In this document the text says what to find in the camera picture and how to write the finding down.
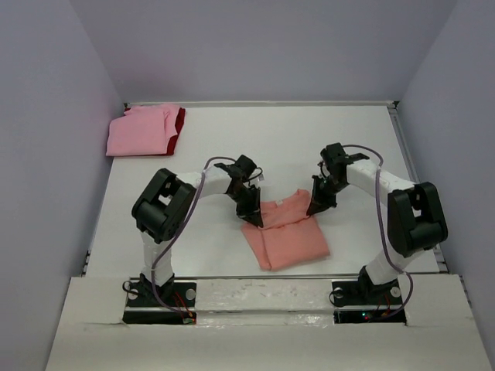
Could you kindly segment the salmon orange t-shirt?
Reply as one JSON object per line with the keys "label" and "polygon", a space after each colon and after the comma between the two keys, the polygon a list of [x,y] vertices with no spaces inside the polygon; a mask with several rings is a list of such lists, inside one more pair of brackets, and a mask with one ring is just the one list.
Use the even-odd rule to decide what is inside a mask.
{"label": "salmon orange t-shirt", "polygon": [[263,226],[245,223],[241,227],[263,271],[280,271],[330,255],[316,218],[306,214],[310,200],[309,191],[298,189],[285,199],[263,202]]}

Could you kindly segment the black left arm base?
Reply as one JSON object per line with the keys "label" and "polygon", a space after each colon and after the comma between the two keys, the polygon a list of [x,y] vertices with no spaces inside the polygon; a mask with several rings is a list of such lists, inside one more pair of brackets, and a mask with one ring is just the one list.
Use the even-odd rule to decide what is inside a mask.
{"label": "black left arm base", "polygon": [[140,281],[127,280],[122,286],[126,293],[122,321],[128,325],[195,325],[196,282],[176,281],[161,302]]}

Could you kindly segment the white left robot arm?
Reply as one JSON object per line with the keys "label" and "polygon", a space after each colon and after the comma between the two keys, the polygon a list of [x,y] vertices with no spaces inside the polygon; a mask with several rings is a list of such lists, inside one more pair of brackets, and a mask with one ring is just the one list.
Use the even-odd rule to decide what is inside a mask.
{"label": "white left robot arm", "polygon": [[215,156],[202,170],[176,174],[159,169],[131,208],[144,250],[144,267],[136,294],[154,305],[180,313],[166,302],[173,293],[172,246],[185,230],[202,198],[225,195],[236,204],[239,219],[263,227],[261,189],[252,182],[263,170],[249,157]]}

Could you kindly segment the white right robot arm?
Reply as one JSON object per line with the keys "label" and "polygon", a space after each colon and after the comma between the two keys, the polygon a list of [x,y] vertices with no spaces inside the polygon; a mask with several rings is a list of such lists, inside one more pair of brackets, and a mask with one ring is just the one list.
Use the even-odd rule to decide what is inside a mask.
{"label": "white right robot arm", "polygon": [[333,286],[330,302],[338,308],[374,305],[395,289],[407,266],[448,237],[448,227],[437,188],[430,182],[413,183],[382,169],[384,160],[373,162],[372,149],[354,145],[348,154],[340,143],[321,152],[320,173],[313,176],[307,215],[337,205],[337,195],[354,186],[374,197],[382,248],[364,265],[355,281]]}

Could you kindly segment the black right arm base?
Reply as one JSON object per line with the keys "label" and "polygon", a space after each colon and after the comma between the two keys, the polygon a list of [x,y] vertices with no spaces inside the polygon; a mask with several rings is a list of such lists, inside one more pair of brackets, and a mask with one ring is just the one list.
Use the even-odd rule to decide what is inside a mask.
{"label": "black right arm base", "polygon": [[404,309],[391,315],[403,305],[397,280],[386,284],[382,292],[374,293],[369,298],[357,289],[357,281],[332,282],[329,302],[334,307],[335,324],[407,323]]}

